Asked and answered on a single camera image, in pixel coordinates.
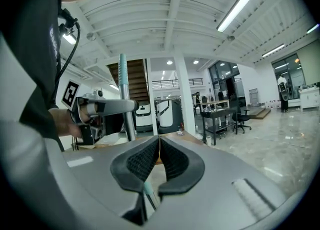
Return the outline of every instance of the desk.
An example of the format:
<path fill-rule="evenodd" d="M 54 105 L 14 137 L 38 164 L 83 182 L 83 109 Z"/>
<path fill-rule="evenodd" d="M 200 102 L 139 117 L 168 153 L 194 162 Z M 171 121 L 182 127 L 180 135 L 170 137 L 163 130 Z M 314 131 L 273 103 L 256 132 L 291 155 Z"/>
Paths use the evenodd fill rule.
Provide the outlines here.
<path fill-rule="evenodd" d="M 196 105 L 200 105 L 201 108 L 202 108 L 202 105 L 216 105 L 216 104 L 220 104 L 220 103 L 227 103 L 227 108 L 230 108 L 230 105 L 229 105 L 229 100 L 226 99 L 226 100 L 220 100 L 220 101 L 211 101 L 211 102 L 206 102 L 206 103 L 198 103 Z"/>
<path fill-rule="evenodd" d="M 216 127 L 216 118 L 222 117 L 224 116 L 224 118 L 226 118 L 227 115 L 232 115 L 233 113 L 235 114 L 235 122 L 229 122 L 228 125 L 226 125 L 225 123 L 221 125 L 221 128 L 217 128 Z M 233 125 L 236 126 L 235 128 L 235 134 L 238 134 L 238 114 L 237 114 L 237 108 L 233 107 L 233 108 L 226 108 L 226 109 L 221 109 L 218 111 L 211 111 L 211 112 L 201 112 L 201 116 L 202 116 L 202 124 L 203 124 L 203 142 L 206 142 L 206 132 L 210 132 L 213 134 L 213 145 L 216 145 L 216 131 L 220 131 L 220 130 L 227 130 L 228 127 L 231 127 Z M 212 128 L 205 127 L 205 118 L 209 118 L 212 119 Z"/>
<path fill-rule="evenodd" d="M 320 107 L 319 88 L 306 88 L 299 90 L 301 101 L 301 112 L 304 108 Z"/>

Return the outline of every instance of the white cabinet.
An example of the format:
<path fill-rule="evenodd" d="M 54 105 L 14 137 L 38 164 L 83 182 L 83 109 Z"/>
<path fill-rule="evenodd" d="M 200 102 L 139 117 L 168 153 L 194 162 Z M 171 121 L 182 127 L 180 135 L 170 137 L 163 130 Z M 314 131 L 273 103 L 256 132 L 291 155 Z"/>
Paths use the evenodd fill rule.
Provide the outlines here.
<path fill-rule="evenodd" d="M 299 91 L 301 100 L 301 112 L 304 108 L 320 106 L 319 88 L 307 88 Z"/>

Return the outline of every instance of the glass railing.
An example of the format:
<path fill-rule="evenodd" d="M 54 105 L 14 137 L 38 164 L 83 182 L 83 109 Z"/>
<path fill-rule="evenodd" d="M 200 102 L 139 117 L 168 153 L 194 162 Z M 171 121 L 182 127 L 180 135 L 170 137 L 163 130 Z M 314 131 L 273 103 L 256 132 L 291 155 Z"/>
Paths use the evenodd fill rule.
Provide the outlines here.
<path fill-rule="evenodd" d="M 202 78 L 192 78 L 189 79 L 190 86 L 198 86 L 203 85 Z M 152 88 L 154 90 L 157 89 L 168 89 L 168 88 L 178 88 L 179 89 L 179 81 L 177 79 L 174 80 L 155 80 L 152 82 Z"/>

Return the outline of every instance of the metal pole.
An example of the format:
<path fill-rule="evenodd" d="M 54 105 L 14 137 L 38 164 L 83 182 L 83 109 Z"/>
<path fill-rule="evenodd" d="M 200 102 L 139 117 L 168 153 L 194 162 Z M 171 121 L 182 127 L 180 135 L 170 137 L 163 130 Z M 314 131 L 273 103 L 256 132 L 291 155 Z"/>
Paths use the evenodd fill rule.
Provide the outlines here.
<path fill-rule="evenodd" d="M 125 54 L 120 54 L 119 63 L 118 63 L 118 79 L 119 79 L 119 90 L 120 90 L 120 98 L 122 100 L 129 100 L 129 80 L 128 80 L 128 68 L 127 68 L 127 60 Z M 126 136 L 128 141 L 136 140 L 136 132 L 134 119 L 132 116 L 132 112 L 125 112 L 123 114 L 123 121 Z"/>

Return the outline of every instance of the black office chair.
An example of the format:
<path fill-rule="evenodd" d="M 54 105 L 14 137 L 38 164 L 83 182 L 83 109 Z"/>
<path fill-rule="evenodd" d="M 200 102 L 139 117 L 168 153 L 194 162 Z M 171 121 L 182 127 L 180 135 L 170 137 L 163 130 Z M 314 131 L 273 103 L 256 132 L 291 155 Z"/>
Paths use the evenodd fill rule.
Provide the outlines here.
<path fill-rule="evenodd" d="M 208 102 L 208 98 L 207 98 L 206 96 L 203 96 L 201 100 L 202 100 L 202 103 L 207 103 L 207 102 Z M 206 107 L 207 107 L 206 104 L 203 104 L 203 105 L 202 105 L 202 108 L 203 108 L 203 109 L 205 109 Z"/>
<path fill-rule="evenodd" d="M 252 128 L 250 126 L 247 126 L 247 125 L 244 124 L 246 121 L 250 120 L 250 116 L 247 115 L 248 111 L 250 111 L 250 110 L 249 109 L 245 109 L 244 110 L 245 114 L 241 114 L 241 108 L 240 108 L 240 105 L 239 105 L 239 101 L 238 101 L 238 98 L 235 95 L 231 96 L 229 103 L 230 103 L 230 108 L 237 108 L 237 118 L 238 118 L 238 123 L 240 123 L 237 127 L 241 128 L 243 130 L 243 133 L 245 133 L 244 127 L 249 128 L 251 130 Z M 234 113 L 232 115 L 232 119 L 234 121 L 236 121 L 236 113 Z"/>

